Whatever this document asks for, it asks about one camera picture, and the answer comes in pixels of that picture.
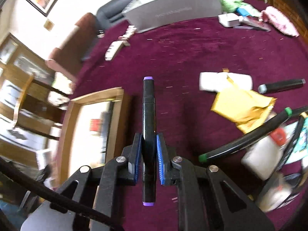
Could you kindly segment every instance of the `black plastic bracket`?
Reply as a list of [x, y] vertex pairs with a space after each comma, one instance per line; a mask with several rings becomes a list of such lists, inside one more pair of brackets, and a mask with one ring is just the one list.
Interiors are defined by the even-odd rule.
[[207, 231], [195, 166], [186, 159], [182, 159], [180, 163], [172, 161], [172, 166], [180, 171], [180, 180], [177, 181], [179, 190], [179, 230]]
[[[43, 170], [41, 170], [36, 178], [36, 181], [44, 183], [44, 181], [50, 176], [51, 167], [47, 165]], [[28, 215], [31, 210], [38, 205], [38, 196], [30, 191], [27, 191], [18, 211], [22, 211], [25, 215]]]
[[207, 168], [208, 179], [224, 231], [274, 231], [273, 223], [221, 170]]
[[[91, 175], [91, 168], [83, 166], [84, 170], [78, 169], [70, 178], [68, 178], [57, 190], [76, 202], [81, 202], [87, 181]], [[34, 227], [44, 231], [73, 231], [76, 213], [68, 211], [49, 201], [44, 201], [23, 223], [22, 231], [33, 231]]]
[[135, 186], [138, 179], [138, 164], [141, 159], [141, 134], [135, 133], [133, 144], [126, 146], [122, 156], [128, 159], [128, 168], [118, 173], [118, 184]]
[[[104, 167], [94, 207], [95, 210], [109, 217], [111, 217], [115, 199], [118, 171], [120, 168], [126, 167], [128, 163], [127, 159], [123, 162], [117, 162], [116, 159], [113, 158]], [[90, 231], [110, 231], [110, 227], [98, 221], [93, 221]]]

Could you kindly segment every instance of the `white wall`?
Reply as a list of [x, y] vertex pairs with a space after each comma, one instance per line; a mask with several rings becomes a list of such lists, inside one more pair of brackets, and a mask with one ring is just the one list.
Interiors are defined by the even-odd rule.
[[2, 14], [0, 15], [0, 44], [10, 31], [10, 19], [14, 4], [15, 0], [6, 0], [2, 7]]
[[46, 17], [26, 0], [16, 0], [11, 18], [10, 32], [43, 59], [58, 45], [59, 36], [65, 34], [85, 13], [94, 15], [110, 0], [58, 0], [48, 19], [54, 23], [49, 32], [43, 25]]

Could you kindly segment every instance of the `pink fabric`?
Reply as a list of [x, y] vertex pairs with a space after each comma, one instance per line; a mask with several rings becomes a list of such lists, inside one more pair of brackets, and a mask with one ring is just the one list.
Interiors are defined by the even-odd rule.
[[299, 34], [294, 25], [289, 19], [282, 14], [278, 9], [268, 6], [265, 10], [261, 11], [261, 18], [264, 22], [270, 22], [276, 29], [285, 35], [296, 36]]

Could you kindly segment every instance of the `white box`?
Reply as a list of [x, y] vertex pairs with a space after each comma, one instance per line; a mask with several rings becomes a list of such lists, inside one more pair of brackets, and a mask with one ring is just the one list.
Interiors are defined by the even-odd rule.
[[240, 25], [240, 17], [234, 13], [219, 15], [218, 20], [227, 28]]
[[138, 32], [195, 18], [221, 14], [219, 0], [133, 0], [124, 10], [125, 18]]

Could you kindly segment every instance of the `brown armchair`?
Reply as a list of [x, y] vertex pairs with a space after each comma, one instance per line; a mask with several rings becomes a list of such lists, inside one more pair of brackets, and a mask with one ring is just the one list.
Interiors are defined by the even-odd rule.
[[85, 14], [61, 47], [54, 48], [46, 65], [56, 72], [61, 72], [72, 82], [76, 82], [82, 67], [82, 58], [91, 43], [97, 38], [96, 18], [92, 13]]

